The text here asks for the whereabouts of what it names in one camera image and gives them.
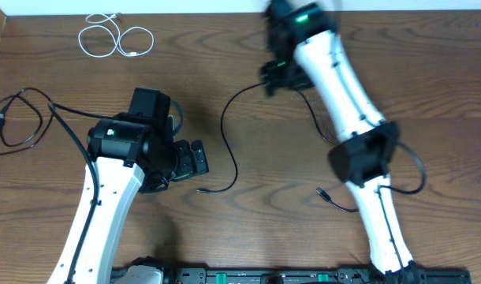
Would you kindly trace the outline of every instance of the white wall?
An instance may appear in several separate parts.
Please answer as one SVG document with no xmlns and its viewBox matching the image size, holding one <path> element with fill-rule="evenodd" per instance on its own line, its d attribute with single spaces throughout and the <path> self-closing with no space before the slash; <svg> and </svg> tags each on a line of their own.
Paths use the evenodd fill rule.
<svg viewBox="0 0 481 284">
<path fill-rule="evenodd" d="M 333 7 L 332 0 L 319 0 Z M 481 0 L 336 0 L 343 10 L 481 9 Z M 312 0 L 293 0 L 299 5 Z M 250 13 L 267 0 L 0 0 L 1 10 L 16 15 L 89 13 Z"/>
</svg>

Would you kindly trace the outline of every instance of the white arm segment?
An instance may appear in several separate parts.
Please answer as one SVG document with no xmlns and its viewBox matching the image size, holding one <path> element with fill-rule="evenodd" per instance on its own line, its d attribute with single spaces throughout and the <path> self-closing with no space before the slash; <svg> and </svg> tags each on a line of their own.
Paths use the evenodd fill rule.
<svg viewBox="0 0 481 284">
<path fill-rule="evenodd" d="M 352 138 L 353 133 L 360 135 L 373 129 L 372 125 L 360 116 L 363 115 L 376 125 L 384 120 L 361 87 L 340 38 L 335 34 L 330 31 L 322 32 L 300 43 L 295 49 L 294 58 L 316 86 L 330 112 L 337 138 L 341 142 Z M 377 193 L 380 190 L 394 243 L 400 253 L 401 262 L 404 267 L 407 266 L 412 256 L 401 234 L 391 191 L 378 189 L 379 185 L 390 185 L 390 178 L 376 177 L 366 182 L 364 188 L 352 182 L 347 182 L 346 185 L 360 209 L 369 238 L 372 263 L 382 273 L 401 269 Z"/>
<path fill-rule="evenodd" d="M 79 284 L 109 283 L 127 213 L 144 179 L 144 172 L 139 166 L 134 164 L 133 168 L 124 167 L 120 159 L 99 157 L 94 168 L 99 176 L 99 200 L 102 203 L 95 208 L 77 261 L 73 281 Z M 67 280 L 92 197 L 93 182 L 86 167 L 83 195 L 62 256 L 48 281 L 50 284 L 63 284 Z"/>
</svg>

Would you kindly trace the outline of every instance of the wooden tabletop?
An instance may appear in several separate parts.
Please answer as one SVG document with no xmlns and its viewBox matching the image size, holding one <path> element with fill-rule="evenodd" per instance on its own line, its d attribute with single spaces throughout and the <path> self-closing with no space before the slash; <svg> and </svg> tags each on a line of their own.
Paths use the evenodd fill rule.
<svg viewBox="0 0 481 284">
<path fill-rule="evenodd" d="M 211 172 L 175 183 L 166 192 L 138 195 L 130 209 L 114 264 L 139 256 L 207 263 L 211 267 L 337 267 L 368 264 L 368 239 L 358 214 L 338 211 L 315 192 L 354 206 L 330 171 L 330 146 L 316 132 L 295 93 L 268 99 L 259 81 L 270 60 L 259 14 L 128 15 L 121 27 L 155 34 L 140 58 L 97 59 L 78 46 L 83 17 L 10 17 L 0 46 L 0 98 L 33 86 L 60 104 L 97 114 L 127 111 L 135 87 L 157 88 L 185 113 L 179 138 L 203 140 Z M 110 36 L 85 34 L 91 52 L 112 48 Z M 398 121 L 403 139 L 421 156 L 427 187 L 395 195 L 406 243 L 425 267 L 463 267 L 481 283 L 481 12 L 362 12 L 343 15 L 343 42 L 368 95 Z M 123 41 L 145 50 L 147 35 Z M 306 94 L 326 124 L 323 104 Z M 28 97 L 44 114 L 47 102 Z M 9 111 L 10 142 L 35 128 L 22 103 Z M 86 143 L 95 119 L 63 114 Z M 398 151 L 393 183 L 410 189 L 419 173 Z M 0 283 L 45 282 L 62 253 L 84 180 L 84 160 L 54 122 L 37 147 L 0 157 Z"/>
</svg>

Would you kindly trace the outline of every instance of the green light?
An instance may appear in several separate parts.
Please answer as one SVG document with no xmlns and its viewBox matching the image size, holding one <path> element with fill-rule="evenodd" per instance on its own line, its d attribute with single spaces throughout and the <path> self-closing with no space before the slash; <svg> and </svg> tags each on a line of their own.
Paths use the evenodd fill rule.
<svg viewBox="0 0 481 284">
<path fill-rule="evenodd" d="M 304 23 L 304 22 L 306 22 L 306 21 L 308 21 L 308 20 L 309 20 L 309 16 L 308 16 L 308 15 L 303 15 L 303 16 L 298 17 L 295 21 L 296 21 L 297 23 L 302 24 L 302 23 Z"/>
</svg>

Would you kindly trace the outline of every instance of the white cable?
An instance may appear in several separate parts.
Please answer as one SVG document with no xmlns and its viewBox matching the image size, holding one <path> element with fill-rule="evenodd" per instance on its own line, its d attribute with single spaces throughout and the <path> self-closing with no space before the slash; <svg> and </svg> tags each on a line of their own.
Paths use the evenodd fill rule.
<svg viewBox="0 0 481 284">
<path fill-rule="evenodd" d="M 95 16 L 95 15 L 99 15 L 99 16 L 102 16 L 104 17 L 105 19 L 101 20 L 101 21 L 90 21 L 89 18 L 92 17 L 92 16 Z M 116 50 L 118 50 L 121 55 L 123 56 L 126 56 L 126 57 L 136 57 L 136 56 L 141 56 L 141 55 L 144 55 L 148 52 L 151 51 L 151 49 L 153 49 L 153 44 L 155 44 L 155 37 L 153 36 L 153 34 L 148 31 L 146 28 L 141 28 L 141 27 L 131 27 L 129 28 L 128 30 L 126 30 L 124 33 L 121 33 L 120 32 L 120 28 L 117 26 L 116 23 L 114 23 L 113 19 L 119 17 L 121 14 L 120 13 L 116 13 L 116 14 L 113 14 L 111 15 L 110 17 L 108 17 L 107 15 L 105 14 L 101 14 L 101 13 L 98 13 L 98 14 L 92 14 L 88 17 L 86 17 L 86 22 L 89 23 L 89 24 L 94 24 L 92 26 L 89 26 L 89 27 L 86 27 L 84 29 L 81 30 L 81 32 L 77 35 L 77 41 L 80 43 L 80 47 L 81 49 L 84 51 L 85 54 L 89 55 L 89 56 L 92 56 L 94 58 L 105 58 L 105 57 L 108 57 L 110 55 L 112 55 Z M 114 27 L 116 27 L 116 30 L 117 30 L 117 38 L 114 37 L 114 34 L 112 33 L 111 30 L 109 30 L 108 28 L 106 28 L 105 26 L 101 25 L 102 23 L 105 23 L 107 21 L 110 21 L 111 23 L 114 24 Z M 89 53 L 88 51 L 86 51 L 83 47 L 83 44 L 81 43 L 81 34 L 83 34 L 84 31 L 87 31 L 89 30 L 90 28 L 103 28 L 105 29 L 107 32 L 109 32 L 109 34 L 111 35 L 111 37 L 113 38 L 113 42 L 114 42 L 114 48 L 113 50 L 108 53 L 108 54 L 104 54 L 104 55 L 94 55 L 94 54 L 91 54 Z M 126 35 L 127 32 L 130 32 L 132 31 L 133 29 L 141 29 L 145 32 L 147 32 L 150 36 L 151 36 L 151 46 L 144 52 L 135 52 L 135 51 L 132 51 L 132 52 L 126 52 L 123 50 L 123 47 L 121 47 L 121 39 L 123 38 L 124 35 Z"/>
</svg>

